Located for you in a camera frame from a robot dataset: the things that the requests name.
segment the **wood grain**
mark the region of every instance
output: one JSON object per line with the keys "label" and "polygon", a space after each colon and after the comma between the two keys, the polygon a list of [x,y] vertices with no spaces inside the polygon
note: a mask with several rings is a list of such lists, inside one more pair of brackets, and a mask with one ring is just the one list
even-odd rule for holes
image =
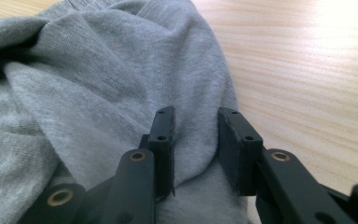
{"label": "wood grain", "polygon": [[[0,17],[55,2],[0,1]],[[358,183],[358,0],[193,2],[266,147],[295,153],[318,181],[349,194]]]}
{"label": "wood grain", "polygon": [[58,0],[0,0],[0,18],[33,16],[58,2]]}

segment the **wooden table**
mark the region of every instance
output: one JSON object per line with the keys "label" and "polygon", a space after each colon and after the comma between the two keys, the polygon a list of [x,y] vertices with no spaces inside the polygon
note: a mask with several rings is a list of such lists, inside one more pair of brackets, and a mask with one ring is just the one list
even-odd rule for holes
{"label": "wooden table", "polygon": [[[56,2],[1,0],[0,17]],[[349,194],[358,183],[358,0],[193,2],[265,146],[295,153],[318,181]]]}

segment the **brass insert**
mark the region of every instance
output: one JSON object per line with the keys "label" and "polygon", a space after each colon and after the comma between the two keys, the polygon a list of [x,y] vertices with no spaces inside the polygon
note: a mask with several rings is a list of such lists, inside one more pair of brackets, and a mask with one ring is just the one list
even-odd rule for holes
{"label": "brass insert", "polygon": [[130,155],[132,161],[142,161],[146,158],[146,155],[143,152],[134,152]]}
{"label": "brass insert", "polygon": [[60,206],[71,201],[74,197],[74,192],[71,189],[59,189],[48,197],[48,205],[55,207]]}
{"label": "brass insert", "polygon": [[273,152],[271,156],[277,161],[290,161],[290,157],[283,152]]}

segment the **cloth fold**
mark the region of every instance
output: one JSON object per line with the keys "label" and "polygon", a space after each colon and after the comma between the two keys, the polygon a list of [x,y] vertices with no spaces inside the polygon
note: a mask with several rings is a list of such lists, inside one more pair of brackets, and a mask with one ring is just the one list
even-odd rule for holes
{"label": "cloth fold", "polygon": [[158,204],[158,223],[246,222],[213,159],[217,108],[236,109],[235,92],[191,2],[71,0],[0,20],[0,223],[15,223],[56,169],[86,189],[114,175],[167,105],[177,195]]}

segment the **screw hole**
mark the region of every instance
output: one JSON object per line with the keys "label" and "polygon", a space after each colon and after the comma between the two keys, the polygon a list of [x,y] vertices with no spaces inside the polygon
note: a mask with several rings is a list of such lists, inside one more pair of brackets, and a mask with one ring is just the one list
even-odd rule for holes
{"label": "screw hole", "polygon": [[318,212],[315,216],[323,224],[336,224],[336,221],[326,213]]}
{"label": "screw hole", "polygon": [[132,161],[142,161],[146,158],[146,155],[143,152],[134,152],[130,155]]}
{"label": "screw hole", "polygon": [[70,189],[60,189],[48,197],[48,205],[51,207],[60,206],[71,201],[73,197],[74,192]]}
{"label": "screw hole", "polygon": [[131,223],[132,220],[133,220],[133,214],[127,212],[122,212],[118,214],[118,216],[116,217],[116,221],[119,224]]}
{"label": "screw hole", "polygon": [[290,157],[282,152],[273,152],[271,156],[277,161],[290,161]]}

